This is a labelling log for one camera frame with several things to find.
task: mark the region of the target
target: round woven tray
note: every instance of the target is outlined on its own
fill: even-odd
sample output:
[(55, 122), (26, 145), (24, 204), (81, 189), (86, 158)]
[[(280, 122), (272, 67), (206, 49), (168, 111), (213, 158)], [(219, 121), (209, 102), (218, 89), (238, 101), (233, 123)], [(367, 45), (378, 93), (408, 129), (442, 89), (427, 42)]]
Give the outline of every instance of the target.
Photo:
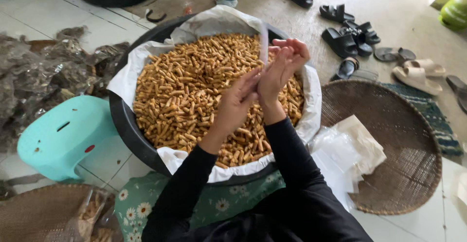
[(364, 175), (357, 209), (376, 215), (411, 212), (433, 195), (441, 179), (441, 152), (433, 130), (407, 100), (380, 84), (339, 80), (322, 87), (321, 125), (355, 115), (384, 148), (387, 159)]
[[(91, 190), (92, 185), (49, 185), (14, 196), (0, 206), (0, 241), (68, 241), (77, 230), (67, 229), (70, 219)], [(114, 203), (114, 195), (106, 206)]]

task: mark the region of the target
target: fried snack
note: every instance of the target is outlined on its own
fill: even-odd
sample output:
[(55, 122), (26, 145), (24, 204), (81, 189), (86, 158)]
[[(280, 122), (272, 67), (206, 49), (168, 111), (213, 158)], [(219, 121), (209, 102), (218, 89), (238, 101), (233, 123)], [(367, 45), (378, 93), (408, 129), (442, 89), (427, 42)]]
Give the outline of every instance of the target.
[[(144, 136), (155, 148), (167, 146), (190, 153), (213, 123), (222, 92), (243, 74), (264, 66), (259, 52), (257, 35), (222, 33), (149, 56), (152, 63), (144, 66), (137, 79), (133, 102)], [(294, 125), (302, 117), (302, 87), (300, 79), (292, 77), (279, 93)], [(254, 103), (246, 122), (222, 144), (216, 165), (238, 166), (271, 153), (262, 123), (262, 109)]]

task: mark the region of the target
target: person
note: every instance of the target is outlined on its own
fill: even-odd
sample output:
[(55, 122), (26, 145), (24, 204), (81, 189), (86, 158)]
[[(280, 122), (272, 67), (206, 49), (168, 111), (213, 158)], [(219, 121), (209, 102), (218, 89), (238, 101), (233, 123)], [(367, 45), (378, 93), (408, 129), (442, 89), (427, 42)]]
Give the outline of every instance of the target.
[[(260, 73), (243, 75), (226, 90), (217, 117), (167, 183), (148, 216), (148, 241), (372, 241), (332, 194), (277, 97), (287, 80), (310, 58), (296, 39), (274, 40), (275, 60)], [(259, 100), (264, 130), (285, 188), (252, 209), (224, 221), (190, 229), (193, 208), (207, 183), (221, 144), (246, 120)]]

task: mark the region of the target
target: woman's left hand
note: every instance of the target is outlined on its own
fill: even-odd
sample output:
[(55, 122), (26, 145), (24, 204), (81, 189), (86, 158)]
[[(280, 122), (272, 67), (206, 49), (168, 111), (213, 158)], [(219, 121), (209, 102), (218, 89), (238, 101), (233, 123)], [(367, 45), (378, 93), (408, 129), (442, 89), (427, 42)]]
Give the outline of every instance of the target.
[(259, 73), (260, 69), (255, 68), (244, 74), (223, 93), (217, 117), (199, 144), (204, 151), (217, 154), (227, 136), (245, 122), (248, 109), (253, 101), (258, 100), (256, 86), (260, 79)]

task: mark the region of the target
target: teal plastic stool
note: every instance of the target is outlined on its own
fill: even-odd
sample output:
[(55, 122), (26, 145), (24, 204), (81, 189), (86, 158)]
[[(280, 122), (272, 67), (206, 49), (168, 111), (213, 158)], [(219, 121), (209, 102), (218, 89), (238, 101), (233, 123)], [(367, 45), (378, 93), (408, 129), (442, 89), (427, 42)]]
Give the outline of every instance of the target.
[(104, 152), (115, 135), (109, 102), (77, 96), (29, 125), (18, 141), (18, 155), (54, 181), (81, 179), (76, 165), (88, 155)]

